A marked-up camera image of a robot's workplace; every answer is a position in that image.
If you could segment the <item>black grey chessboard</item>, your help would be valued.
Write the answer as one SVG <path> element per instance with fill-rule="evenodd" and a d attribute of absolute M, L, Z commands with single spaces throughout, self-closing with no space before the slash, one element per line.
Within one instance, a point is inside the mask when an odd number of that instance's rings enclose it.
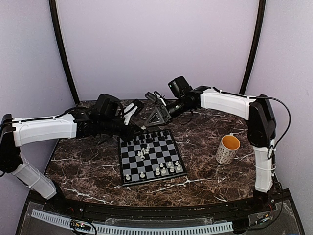
<path fill-rule="evenodd" d="M 151 146 L 148 158 L 141 160 L 137 153 L 147 144 Z M 185 165 L 178 150 L 175 139 L 170 129 L 155 130 L 139 136 L 136 136 L 129 142 L 118 139 L 118 155 L 119 167 L 121 175 L 121 185 L 123 187 L 145 184 L 148 182 L 167 180 L 187 175 Z M 177 170 L 175 161 L 181 165 L 181 170 Z M 166 174 L 162 174 L 160 164 L 166 168 Z M 160 175 L 156 176 L 156 168 L 160 168 Z M 170 167 L 174 167 L 175 171 L 170 172 Z M 130 180 L 126 180 L 126 175 L 130 176 Z"/>

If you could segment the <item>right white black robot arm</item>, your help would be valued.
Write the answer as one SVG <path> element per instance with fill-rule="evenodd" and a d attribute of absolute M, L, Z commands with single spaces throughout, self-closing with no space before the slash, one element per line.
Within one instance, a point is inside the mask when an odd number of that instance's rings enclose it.
<path fill-rule="evenodd" d="M 233 94 L 216 87 L 192 88 L 183 76 L 168 83 L 175 101 L 170 102 L 157 91 L 147 92 L 145 97 L 156 105 L 146 127 L 163 126 L 185 112 L 196 109 L 216 110 L 235 115 L 247 122 L 247 138 L 256 158 L 255 190 L 267 193 L 273 185 L 276 139 L 276 119 L 270 101 L 272 97 L 261 94 L 246 96 Z"/>

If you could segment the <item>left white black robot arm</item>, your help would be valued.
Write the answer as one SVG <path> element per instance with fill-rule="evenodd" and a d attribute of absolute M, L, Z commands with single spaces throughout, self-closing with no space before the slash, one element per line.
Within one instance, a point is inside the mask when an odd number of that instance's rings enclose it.
<path fill-rule="evenodd" d="M 58 213 L 66 213 L 69 203 L 56 182 L 45 177 L 22 155 L 26 144 L 54 139 L 80 139 L 89 136 L 119 136 L 130 141 L 141 132 L 131 118 L 143 109 L 138 99 L 123 107 L 121 101 L 108 94 L 99 95 L 89 107 L 73 107 L 60 115 L 37 118 L 13 118 L 6 114 L 0 124 L 0 170 L 16 176 L 36 191 Z"/>

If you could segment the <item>white chess piece pile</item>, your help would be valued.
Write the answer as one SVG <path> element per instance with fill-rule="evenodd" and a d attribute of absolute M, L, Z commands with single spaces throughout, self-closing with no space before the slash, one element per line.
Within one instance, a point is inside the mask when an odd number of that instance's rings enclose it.
<path fill-rule="evenodd" d="M 147 144 L 146 147 L 142 148 L 140 151 L 138 151 L 137 155 L 141 160 L 145 160 L 148 158 L 148 155 L 150 153 L 151 146 Z"/>

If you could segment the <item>white patterned mug yellow inside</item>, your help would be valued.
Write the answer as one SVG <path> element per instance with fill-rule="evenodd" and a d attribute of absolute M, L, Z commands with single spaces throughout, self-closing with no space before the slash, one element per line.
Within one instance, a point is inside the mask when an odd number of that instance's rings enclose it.
<path fill-rule="evenodd" d="M 233 133 L 223 136 L 215 155 L 216 161 L 222 165 L 231 164 L 240 146 L 239 139 Z"/>

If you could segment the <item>black front rail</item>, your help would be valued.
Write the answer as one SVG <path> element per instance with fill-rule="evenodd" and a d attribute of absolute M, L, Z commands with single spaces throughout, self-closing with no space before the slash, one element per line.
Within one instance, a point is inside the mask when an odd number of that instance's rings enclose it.
<path fill-rule="evenodd" d="M 249 215 L 261 212 L 274 212 L 278 207 L 272 202 L 252 206 L 253 199 L 217 204 L 179 207 L 131 207 L 89 203 L 71 199 L 57 202 L 45 201 L 45 208 L 52 212 L 70 215 L 86 220 L 105 221 L 106 219 L 128 220 L 180 220 L 212 218 L 218 220 L 245 220 Z"/>

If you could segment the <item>left black frame post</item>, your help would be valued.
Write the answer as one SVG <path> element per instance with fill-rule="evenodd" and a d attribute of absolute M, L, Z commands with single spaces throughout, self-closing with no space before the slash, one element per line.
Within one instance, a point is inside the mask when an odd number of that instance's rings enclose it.
<path fill-rule="evenodd" d="M 70 89 L 70 93 L 73 98 L 74 104 L 78 105 L 80 103 L 80 99 L 79 99 L 78 92 L 74 84 L 74 79 L 72 77 L 69 62 L 67 59 L 67 53 L 65 50 L 65 45 L 64 45 L 64 41 L 62 37 L 61 26 L 60 26 L 60 21 L 59 21 L 59 16 L 58 16 L 57 1 L 49 0 L 48 2 L 49 2 L 49 8 L 50 8 L 50 14 L 51 14 L 51 19 L 52 19 L 55 39 L 56 39 L 59 55 L 61 58 L 63 70 L 66 76 L 67 84 Z"/>

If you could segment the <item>black frame post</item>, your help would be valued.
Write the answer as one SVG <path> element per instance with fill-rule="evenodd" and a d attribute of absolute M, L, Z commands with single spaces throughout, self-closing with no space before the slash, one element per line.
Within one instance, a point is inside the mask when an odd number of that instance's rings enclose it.
<path fill-rule="evenodd" d="M 50 8 L 50 14 L 51 14 L 51 19 L 52 19 L 55 39 L 56 39 L 59 55 L 61 58 L 63 70 L 66 76 L 67 84 L 70 89 L 70 93 L 73 98 L 74 104 L 78 105 L 80 103 L 80 99 L 79 99 L 78 92 L 74 84 L 74 79 L 72 77 L 69 62 L 67 59 L 67 53 L 65 50 L 65 45 L 64 45 L 64 41 L 62 37 L 61 26 L 60 26 L 60 21 L 59 21 L 59 16 L 58 16 L 57 1 L 49 0 L 48 2 L 49 2 L 49 8 Z"/>
<path fill-rule="evenodd" d="M 253 33 L 251 48 L 250 48 L 249 57 L 248 57 L 247 64 L 246 64 L 245 73 L 244 73 L 240 90 L 239 90 L 239 94 L 241 95 L 244 95 L 246 93 L 250 76 L 252 73 L 252 69 L 253 69 L 253 65 L 254 65 L 254 61 L 256 58 L 257 49 L 259 45 L 259 40 L 261 36 L 263 20 L 264 20 L 264 15 L 265 15 L 265 8 L 266 8 L 266 0 L 259 0 L 256 24 L 255 24 L 255 29 Z"/>

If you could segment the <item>right black frame post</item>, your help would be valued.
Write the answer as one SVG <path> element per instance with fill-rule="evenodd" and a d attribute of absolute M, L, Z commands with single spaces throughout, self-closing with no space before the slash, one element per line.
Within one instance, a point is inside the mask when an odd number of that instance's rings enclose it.
<path fill-rule="evenodd" d="M 252 69 L 253 69 L 253 65 L 254 65 L 254 61 L 256 58 L 257 49 L 259 45 L 259 40 L 261 36 L 263 20 L 264 20 L 264 15 L 265 15 L 265 8 L 266 8 L 266 0 L 259 0 L 256 24 L 255 24 L 255 29 L 253 33 L 251 48 L 250 48 L 249 57 L 248 57 L 247 64 L 246 64 L 245 73 L 244 73 L 240 90 L 239 90 L 239 94 L 241 95 L 244 95 L 246 93 L 250 76 L 252 73 Z"/>

